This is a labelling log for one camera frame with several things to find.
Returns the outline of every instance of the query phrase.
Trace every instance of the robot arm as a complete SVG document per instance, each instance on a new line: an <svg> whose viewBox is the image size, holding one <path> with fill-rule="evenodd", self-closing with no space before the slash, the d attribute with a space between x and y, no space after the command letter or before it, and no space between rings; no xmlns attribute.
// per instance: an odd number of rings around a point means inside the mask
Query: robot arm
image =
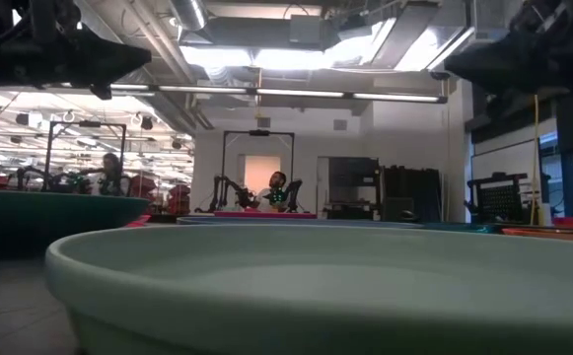
<svg viewBox="0 0 573 355"><path fill-rule="evenodd" d="M286 187L286 196L288 198L288 212L295 213L297 212L297 194L299 193L299 189L301 188L304 182L300 179L296 179L291 181Z"/></svg>

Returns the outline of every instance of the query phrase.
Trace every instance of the yellow cable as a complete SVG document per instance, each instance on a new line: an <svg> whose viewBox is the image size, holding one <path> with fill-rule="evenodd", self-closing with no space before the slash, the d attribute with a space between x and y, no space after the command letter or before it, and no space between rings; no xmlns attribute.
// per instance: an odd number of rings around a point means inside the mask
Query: yellow cable
<svg viewBox="0 0 573 355"><path fill-rule="evenodd" d="M530 225L534 224L534 217L536 215L536 167L538 155L538 119L540 117L538 95L534 95L534 106L534 164L532 166L532 218L530 219Z"/></svg>
<svg viewBox="0 0 573 355"><path fill-rule="evenodd" d="M447 90L446 90L446 97L449 98L451 96L451 79L446 80ZM450 104L446 105L447 109L447 133L448 133L448 142L447 142L447 166L446 166L446 222L451 221L451 106Z"/></svg>

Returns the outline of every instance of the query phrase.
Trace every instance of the cable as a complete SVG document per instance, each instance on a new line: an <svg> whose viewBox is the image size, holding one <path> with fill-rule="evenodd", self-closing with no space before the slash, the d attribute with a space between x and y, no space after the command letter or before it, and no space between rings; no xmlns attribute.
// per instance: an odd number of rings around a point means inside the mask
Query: cable
<svg viewBox="0 0 573 355"><path fill-rule="evenodd" d="M530 225L534 224L534 217L536 216L536 165L538 155L538 120L540 117L538 95L534 95L534 162L532 165L532 217Z"/></svg>
<svg viewBox="0 0 573 355"><path fill-rule="evenodd" d="M7 105L5 105L3 108L1 108L0 115L1 115L1 113L5 112L6 109L8 109L8 107L19 97L20 94L21 94L21 92L17 93L17 95L15 95L14 98L12 98Z"/></svg>
<svg viewBox="0 0 573 355"><path fill-rule="evenodd" d="M19 21L19 23L17 23L15 26L13 26L10 30L8 30L5 33L0 35L0 44L5 42L6 40L10 40L10 39L14 38L15 36L22 34L23 31L26 29L26 26L30 23L30 21L31 21L31 16L30 16L30 13L28 12L21 19L21 21Z"/></svg>
<svg viewBox="0 0 573 355"><path fill-rule="evenodd" d="M451 78L446 79L447 89L446 97L451 96ZM448 122L448 141L447 141L447 166L446 166L446 222L451 220L451 105L446 104L447 122Z"/></svg>
<svg viewBox="0 0 573 355"><path fill-rule="evenodd" d="M302 9L307 16L310 16L310 13L308 12L308 10L306 10L305 7L303 7L301 4L299 3L290 3L287 7L286 10L284 10L284 15L282 15L282 19L286 19L286 15L288 14L288 10L290 10L290 8L293 7L293 5L297 6L298 8Z"/></svg>

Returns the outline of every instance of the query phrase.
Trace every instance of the robotic arm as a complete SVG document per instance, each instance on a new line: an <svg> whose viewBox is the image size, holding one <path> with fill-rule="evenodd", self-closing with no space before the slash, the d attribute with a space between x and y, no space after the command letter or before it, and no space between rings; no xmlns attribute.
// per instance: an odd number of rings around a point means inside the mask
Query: robotic arm
<svg viewBox="0 0 573 355"><path fill-rule="evenodd" d="M221 185L222 182L224 182L222 195L219 195L218 186ZM214 177L214 193L211 203L209 204L209 210L207 210L207 212L211 213L222 208L223 206L227 206L227 192L229 191L229 186L236 192L236 195L238 196L238 204L241 207L247 208L253 204L253 195L247 188L240 187L237 183L231 181L228 177L216 176Z"/></svg>

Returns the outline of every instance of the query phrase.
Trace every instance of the light fixture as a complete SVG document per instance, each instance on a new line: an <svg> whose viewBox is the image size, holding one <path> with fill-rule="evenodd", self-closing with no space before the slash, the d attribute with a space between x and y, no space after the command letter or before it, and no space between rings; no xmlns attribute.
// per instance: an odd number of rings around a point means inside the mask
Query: light fixture
<svg viewBox="0 0 573 355"><path fill-rule="evenodd" d="M436 96L413 96L404 94L379 94L379 93L350 93L350 92L327 92L316 90L289 90L289 89L266 89L266 88L234 88L212 86L157 86L151 85L152 91L180 92L195 94L226 94L226 95L272 95L284 97L327 98L368 101L400 101L427 104L445 104L446 97Z"/></svg>
<svg viewBox="0 0 573 355"><path fill-rule="evenodd" d="M152 123L152 117L151 116L145 116L141 119L141 128L145 129L145 130L151 130L154 125Z"/></svg>
<svg viewBox="0 0 573 355"><path fill-rule="evenodd" d="M173 147L174 149L180 149L180 148L182 148L182 146L183 146L183 145L182 145L182 142L181 142L180 139L175 138L175 139L172 141L172 147Z"/></svg>
<svg viewBox="0 0 573 355"><path fill-rule="evenodd" d="M411 45L394 68L396 71L420 71L437 56L439 50L437 34L426 29Z"/></svg>
<svg viewBox="0 0 573 355"><path fill-rule="evenodd" d="M70 133L71 136L73 136L73 137L95 138L95 139L99 139L99 140L112 140L112 141L120 140L120 138L117 138L117 137L112 136L112 135L103 135L103 136L98 136L98 135L93 135L93 134L92 135L81 135L80 133L78 133L78 132L76 132L70 128L65 129L65 132ZM13 136L46 138L47 134L45 134L45 133L30 133L30 132L0 132L0 137L13 137ZM154 137L126 137L126 141L156 142L157 139L155 139Z"/></svg>
<svg viewBox="0 0 573 355"><path fill-rule="evenodd" d="M205 68L252 65L251 56L246 49L182 46L180 51L187 63Z"/></svg>
<svg viewBox="0 0 573 355"><path fill-rule="evenodd" d="M148 90L148 85L138 84L110 84L112 90Z"/></svg>
<svg viewBox="0 0 573 355"><path fill-rule="evenodd" d="M244 88L228 88L228 87L189 87L189 86L160 86L159 90L164 92L182 92L182 93L196 93L196 94L246 94L247 89Z"/></svg>
<svg viewBox="0 0 573 355"><path fill-rule="evenodd" d="M97 147L98 141L91 138L76 138L76 142L82 146Z"/></svg>
<svg viewBox="0 0 573 355"><path fill-rule="evenodd" d="M0 147L0 152L12 152L12 153L47 153L44 148L20 148L20 147ZM107 152L104 150L87 150L87 149L51 149L51 153L62 153L62 154L90 154L90 155L104 155ZM144 153L150 157L158 158L176 158L186 160L188 155L180 151L170 151L170 152L159 152L159 153ZM124 152L124 156L138 157L138 152Z"/></svg>
<svg viewBox="0 0 573 355"><path fill-rule="evenodd" d="M417 96L417 95L413 96L413 95L398 95L398 94L354 94L354 99L408 102L408 103L429 103L429 104L438 104L441 100L438 97L432 97L432 96Z"/></svg>
<svg viewBox="0 0 573 355"><path fill-rule="evenodd" d="M28 125L30 124L30 116L27 113L19 113L14 119L17 124Z"/></svg>
<svg viewBox="0 0 573 355"><path fill-rule="evenodd" d="M392 31L395 25L395 18L387 19L384 23L380 25L378 31L372 28L373 32L375 33L374 40L372 41L372 45L367 49L367 51L361 56L360 64L368 64L374 60L376 54L381 50L383 43L385 43L385 39L389 36L389 33Z"/></svg>
<svg viewBox="0 0 573 355"><path fill-rule="evenodd" d="M310 90L288 90L288 89L257 89L260 95L276 95L276 96L298 96L298 97L311 97L311 98L342 98L343 93L339 92L318 92Z"/></svg>
<svg viewBox="0 0 573 355"><path fill-rule="evenodd" d="M72 109L69 109L68 111L66 111L65 113L62 114L62 121L63 122L71 123L75 119L76 119L76 115L73 114Z"/></svg>
<svg viewBox="0 0 573 355"><path fill-rule="evenodd" d="M253 65L273 70L317 70L330 68L332 63L321 51L263 49Z"/></svg>
<svg viewBox="0 0 573 355"><path fill-rule="evenodd" d="M437 56L426 68L428 70L434 70L440 65L444 59L448 58L457 48L460 47L466 40L474 34L475 28L468 28L459 38L457 38L451 45L449 45L440 55Z"/></svg>

